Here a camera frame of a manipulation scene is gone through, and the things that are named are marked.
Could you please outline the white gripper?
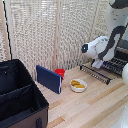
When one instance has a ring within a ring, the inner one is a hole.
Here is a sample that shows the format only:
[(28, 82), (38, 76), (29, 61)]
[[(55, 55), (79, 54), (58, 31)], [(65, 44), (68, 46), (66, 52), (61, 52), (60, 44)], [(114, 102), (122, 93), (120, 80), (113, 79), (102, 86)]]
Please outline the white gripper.
[(91, 64), (91, 66), (99, 69), (102, 66), (102, 64), (103, 64), (103, 61), (102, 60), (95, 59), (93, 61), (93, 63)]

